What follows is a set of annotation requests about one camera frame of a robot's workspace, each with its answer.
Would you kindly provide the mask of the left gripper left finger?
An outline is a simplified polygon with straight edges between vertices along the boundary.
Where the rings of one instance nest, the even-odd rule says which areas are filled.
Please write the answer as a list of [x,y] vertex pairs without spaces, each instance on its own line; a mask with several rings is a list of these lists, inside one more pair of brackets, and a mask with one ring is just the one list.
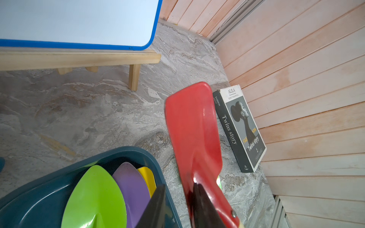
[[136,228],[164,228],[166,185],[159,185],[146,209],[144,210]]

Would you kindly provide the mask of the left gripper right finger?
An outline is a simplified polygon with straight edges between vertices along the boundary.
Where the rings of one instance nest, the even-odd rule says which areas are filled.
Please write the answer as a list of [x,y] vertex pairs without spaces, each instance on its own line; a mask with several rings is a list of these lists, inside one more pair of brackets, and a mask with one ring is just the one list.
[[193,227],[225,228],[204,187],[197,183],[193,188]]

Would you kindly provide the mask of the purple trowel pink handle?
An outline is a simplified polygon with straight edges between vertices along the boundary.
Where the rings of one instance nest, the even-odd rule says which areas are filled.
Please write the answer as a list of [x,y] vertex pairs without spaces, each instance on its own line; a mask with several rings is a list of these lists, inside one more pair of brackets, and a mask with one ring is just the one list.
[[126,226],[135,228],[150,200],[148,187],[139,171],[129,162],[122,163],[112,177],[124,198],[127,212]]

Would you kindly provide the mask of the yellow shovel wooden handle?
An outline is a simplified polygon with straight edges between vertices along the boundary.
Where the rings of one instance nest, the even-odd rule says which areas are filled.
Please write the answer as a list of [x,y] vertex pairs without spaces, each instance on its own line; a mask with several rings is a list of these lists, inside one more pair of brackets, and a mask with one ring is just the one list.
[[156,182],[153,172],[148,167],[140,167],[137,169],[141,176],[143,177],[147,188],[149,190],[150,198],[153,196],[155,190],[156,190]]

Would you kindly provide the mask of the green trowel wooden handle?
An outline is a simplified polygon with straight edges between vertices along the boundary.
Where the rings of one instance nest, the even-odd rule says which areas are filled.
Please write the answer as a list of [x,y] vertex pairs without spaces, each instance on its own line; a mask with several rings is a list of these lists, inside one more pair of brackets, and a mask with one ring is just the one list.
[[101,166],[91,166],[65,207],[62,228],[125,228],[126,205],[119,186]]

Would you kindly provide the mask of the red shovel wooden handle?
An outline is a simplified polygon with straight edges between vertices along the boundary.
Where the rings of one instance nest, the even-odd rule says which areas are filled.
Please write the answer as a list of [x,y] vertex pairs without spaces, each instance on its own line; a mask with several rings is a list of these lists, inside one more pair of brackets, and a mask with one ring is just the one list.
[[204,187],[225,227],[242,228],[217,184],[222,156],[211,87],[199,82],[172,94],[165,101],[164,113],[192,227],[197,183]]

